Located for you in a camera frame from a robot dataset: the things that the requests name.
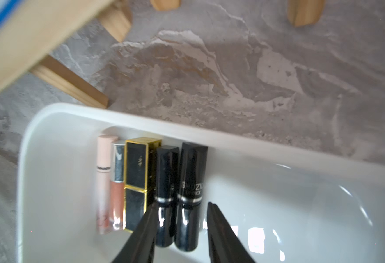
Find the black round lipstick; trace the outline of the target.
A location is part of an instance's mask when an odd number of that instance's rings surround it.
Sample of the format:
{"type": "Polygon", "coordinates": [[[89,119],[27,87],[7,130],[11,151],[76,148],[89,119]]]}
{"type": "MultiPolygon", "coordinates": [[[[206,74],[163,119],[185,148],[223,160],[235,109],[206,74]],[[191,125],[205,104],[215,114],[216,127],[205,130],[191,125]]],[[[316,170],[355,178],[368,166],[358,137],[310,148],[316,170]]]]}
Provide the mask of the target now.
{"type": "Polygon", "coordinates": [[[184,252],[199,243],[200,210],[208,147],[184,142],[181,147],[175,245],[184,252]]]}

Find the white plastic storage box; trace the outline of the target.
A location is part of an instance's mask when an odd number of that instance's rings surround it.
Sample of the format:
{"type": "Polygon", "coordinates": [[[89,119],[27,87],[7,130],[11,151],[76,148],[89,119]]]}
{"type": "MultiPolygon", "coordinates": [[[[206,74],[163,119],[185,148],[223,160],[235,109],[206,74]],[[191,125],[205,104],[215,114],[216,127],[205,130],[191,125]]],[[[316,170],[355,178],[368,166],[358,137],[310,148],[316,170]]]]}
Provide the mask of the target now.
{"type": "Polygon", "coordinates": [[[28,125],[18,165],[19,263],[109,263],[130,233],[96,230],[101,134],[209,148],[199,245],[157,263],[207,263],[207,203],[258,263],[385,263],[385,167],[155,119],[53,104],[28,125]]]}

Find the pink gloss silver cap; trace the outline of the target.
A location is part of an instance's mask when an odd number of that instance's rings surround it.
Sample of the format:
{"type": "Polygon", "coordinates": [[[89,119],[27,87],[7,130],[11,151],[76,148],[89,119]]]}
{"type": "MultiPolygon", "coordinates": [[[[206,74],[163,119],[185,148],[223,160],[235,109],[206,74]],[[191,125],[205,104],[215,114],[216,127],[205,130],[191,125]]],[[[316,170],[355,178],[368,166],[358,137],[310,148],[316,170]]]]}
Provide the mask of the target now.
{"type": "Polygon", "coordinates": [[[112,143],[110,175],[110,222],[113,231],[123,229],[124,208],[124,147],[123,140],[112,143]]]}

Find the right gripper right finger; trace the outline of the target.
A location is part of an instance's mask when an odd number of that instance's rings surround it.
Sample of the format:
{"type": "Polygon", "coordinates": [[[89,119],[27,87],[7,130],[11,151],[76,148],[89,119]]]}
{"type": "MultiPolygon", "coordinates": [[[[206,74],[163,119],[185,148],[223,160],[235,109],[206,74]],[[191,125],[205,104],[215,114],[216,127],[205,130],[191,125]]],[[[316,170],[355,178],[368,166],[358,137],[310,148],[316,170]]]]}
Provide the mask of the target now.
{"type": "Polygon", "coordinates": [[[254,263],[219,207],[209,202],[207,230],[211,263],[254,263]]]}

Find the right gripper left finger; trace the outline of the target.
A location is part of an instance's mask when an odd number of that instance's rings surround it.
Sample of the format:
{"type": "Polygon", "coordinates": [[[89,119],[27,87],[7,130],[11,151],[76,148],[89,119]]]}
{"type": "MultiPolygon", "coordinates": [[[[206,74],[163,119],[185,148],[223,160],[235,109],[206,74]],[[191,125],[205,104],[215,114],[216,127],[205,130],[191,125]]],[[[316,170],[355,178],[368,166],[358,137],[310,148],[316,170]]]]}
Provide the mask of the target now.
{"type": "Polygon", "coordinates": [[[141,221],[112,261],[113,263],[152,263],[158,227],[158,203],[147,208],[141,221]]]}

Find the black lipstick silver band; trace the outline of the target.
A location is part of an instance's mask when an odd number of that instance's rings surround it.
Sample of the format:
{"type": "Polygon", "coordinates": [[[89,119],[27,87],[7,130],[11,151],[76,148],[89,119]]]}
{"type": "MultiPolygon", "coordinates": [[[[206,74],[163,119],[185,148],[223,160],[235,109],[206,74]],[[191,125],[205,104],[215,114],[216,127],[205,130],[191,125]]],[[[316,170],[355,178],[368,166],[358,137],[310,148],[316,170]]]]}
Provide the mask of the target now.
{"type": "Polygon", "coordinates": [[[179,148],[162,146],[157,149],[156,194],[158,227],[156,245],[169,247],[176,232],[179,148]]]}

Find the pale pink lip gloss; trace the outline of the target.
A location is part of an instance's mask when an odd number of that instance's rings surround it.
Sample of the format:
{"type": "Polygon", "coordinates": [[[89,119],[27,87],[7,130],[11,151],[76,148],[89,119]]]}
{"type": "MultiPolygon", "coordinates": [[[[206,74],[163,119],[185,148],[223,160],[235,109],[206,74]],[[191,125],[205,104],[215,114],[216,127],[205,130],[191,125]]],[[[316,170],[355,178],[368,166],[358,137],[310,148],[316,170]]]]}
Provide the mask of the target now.
{"type": "Polygon", "coordinates": [[[97,138],[97,174],[96,174],[96,190],[97,190],[97,229],[103,235],[109,232],[109,202],[110,202],[110,172],[112,143],[117,141],[115,135],[100,135],[97,138]]]}

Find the black gold square lipstick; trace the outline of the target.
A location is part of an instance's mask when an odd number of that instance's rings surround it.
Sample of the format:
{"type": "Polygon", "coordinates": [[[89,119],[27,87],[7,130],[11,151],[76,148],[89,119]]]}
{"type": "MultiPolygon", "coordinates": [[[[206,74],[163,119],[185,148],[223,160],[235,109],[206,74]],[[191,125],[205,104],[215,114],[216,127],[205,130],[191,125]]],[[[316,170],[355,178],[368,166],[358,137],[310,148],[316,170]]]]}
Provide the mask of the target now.
{"type": "Polygon", "coordinates": [[[123,228],[132,232],[154,201],[156,188],[156,149],[162,141],[156,138],[135,138],[124,147],[123,228]]]}

